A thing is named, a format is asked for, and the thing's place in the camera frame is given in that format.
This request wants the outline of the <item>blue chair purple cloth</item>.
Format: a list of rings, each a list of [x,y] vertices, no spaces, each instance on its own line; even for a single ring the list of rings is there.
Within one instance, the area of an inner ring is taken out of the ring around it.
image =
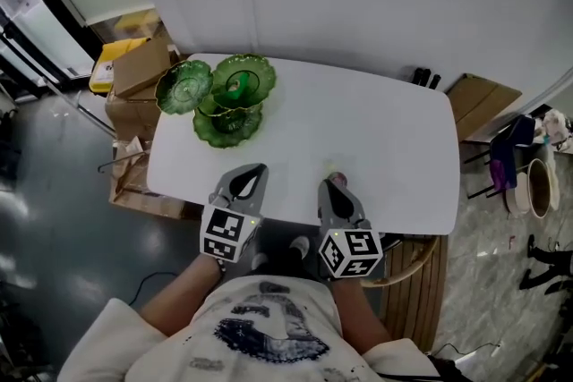
[[[484,189],[470,194],[468,199],[481,195],[491,198],[517,187],[516,147],[528,147],[534,143],[535,119],[529,115],[519,115],[509,125],[500,131],[490,142],[489,149],[470,157],[465,164],[473,163],[483,157],[489,166],[492,184]]]

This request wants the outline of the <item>person's right forearm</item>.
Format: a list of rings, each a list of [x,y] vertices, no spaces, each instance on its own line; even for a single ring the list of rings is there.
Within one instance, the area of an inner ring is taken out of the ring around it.
[[[364,354],[392,337],[375,315],[358,279],[341,279],[331,284],[344,339]]]

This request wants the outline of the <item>round glass-top table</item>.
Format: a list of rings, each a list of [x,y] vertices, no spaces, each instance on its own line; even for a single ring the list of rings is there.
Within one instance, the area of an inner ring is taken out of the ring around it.
[[[551,206],[552,187],[547,166],[538,158],[527,168],[527,194],[533,215],[545,218]]]

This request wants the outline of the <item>small open cardboard box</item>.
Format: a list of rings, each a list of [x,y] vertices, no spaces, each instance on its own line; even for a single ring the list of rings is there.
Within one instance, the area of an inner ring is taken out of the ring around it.
[[[154,38],[115,59],[115,94],[128,98],[156,83],[171,66],[168,46],[167,40]]]

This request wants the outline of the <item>person's left forearm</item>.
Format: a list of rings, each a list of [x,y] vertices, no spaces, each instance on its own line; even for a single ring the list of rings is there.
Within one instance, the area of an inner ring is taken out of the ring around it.
[[[223,271],[215,258],[200,254],[190,266],[140,310],[141,318],[165,336],[186,328]]]

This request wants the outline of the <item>wooden step platform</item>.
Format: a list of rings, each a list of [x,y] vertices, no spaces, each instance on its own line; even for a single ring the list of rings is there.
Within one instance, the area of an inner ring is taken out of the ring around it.
[[[381,291],[380,318],[395,339],[409,338],[420,350],[432,349],[440,319],[449,241],[437,238],[422,266]]]

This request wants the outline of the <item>white round tub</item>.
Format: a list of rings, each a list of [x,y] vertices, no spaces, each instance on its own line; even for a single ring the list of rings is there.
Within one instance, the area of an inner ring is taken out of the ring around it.
[[[529,181],[526,173],[517,174],[517,186],[505,191],[505,201],[512,216],[523,216],[531,210]]]

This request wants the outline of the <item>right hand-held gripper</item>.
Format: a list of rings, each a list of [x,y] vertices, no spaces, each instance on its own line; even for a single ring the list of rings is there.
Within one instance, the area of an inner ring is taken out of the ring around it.
[[[330,277],[368,276],[382,260],[383,250],[361,201],[348,188],[325,179],[318,189],[318,217],[321,227],[328,229],[318,253]]]

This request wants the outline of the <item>pale fabric bundle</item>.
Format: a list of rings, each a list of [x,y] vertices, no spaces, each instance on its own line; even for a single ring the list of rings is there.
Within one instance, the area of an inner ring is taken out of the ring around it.
[[[573,145],[573,124],[562,112],[551,109],[542,121],[543,142],[557,151],[565,151]]]

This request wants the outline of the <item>person's dark trousers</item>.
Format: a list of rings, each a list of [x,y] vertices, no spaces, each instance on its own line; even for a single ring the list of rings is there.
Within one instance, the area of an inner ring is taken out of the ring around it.
[[[258,267],[251,270],[253,275],[284,276],[320,282],[304,266],[303,253],[297,248],[276,253],[275,257],[267,256]]]

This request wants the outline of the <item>small green bottle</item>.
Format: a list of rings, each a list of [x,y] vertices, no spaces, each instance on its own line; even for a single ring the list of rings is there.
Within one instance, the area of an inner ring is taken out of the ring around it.
[[[227,82],[226,96],[232,100],[240,98],[248,84],[248,80],[248,72],[236,72],[233,74]]]

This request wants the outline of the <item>green tiered glass dish stand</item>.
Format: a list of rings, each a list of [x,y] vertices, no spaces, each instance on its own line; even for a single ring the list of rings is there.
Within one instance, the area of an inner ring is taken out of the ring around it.
[[[229,78],[248,72],[240,98],[226,96]],[[216,149],[233,148],[260,128],[265,100],[277,83],[270,61],[254,54],[231,55],[214,68],[193,59],[174,64],[158,80],[155,97],[161,113],[192,115],[197,137]]]

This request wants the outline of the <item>person's white printed shirt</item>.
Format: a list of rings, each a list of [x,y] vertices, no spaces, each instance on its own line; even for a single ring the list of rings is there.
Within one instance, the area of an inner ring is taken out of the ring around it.
[[[108,302],[58,382],[388,382],[435,377],[408,339],[356,351],[328,288],[245,276],[211,293],[188,326],[165,336],[124,302]]]

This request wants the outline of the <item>person's right shoe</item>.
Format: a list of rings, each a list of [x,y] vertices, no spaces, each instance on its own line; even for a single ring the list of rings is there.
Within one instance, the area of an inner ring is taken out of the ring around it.
[[[305,259],[310,249],[310,240],[306,236],[298,236],[292,240],[289,249],[295,250],[301,259]]]

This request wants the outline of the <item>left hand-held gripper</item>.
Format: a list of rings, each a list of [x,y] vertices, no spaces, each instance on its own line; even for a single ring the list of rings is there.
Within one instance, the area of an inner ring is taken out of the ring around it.
[[[261,224],[268,179],[269,169],[263,163],[239,166],[221,176],[201,216],[202,254],[239,261]]]

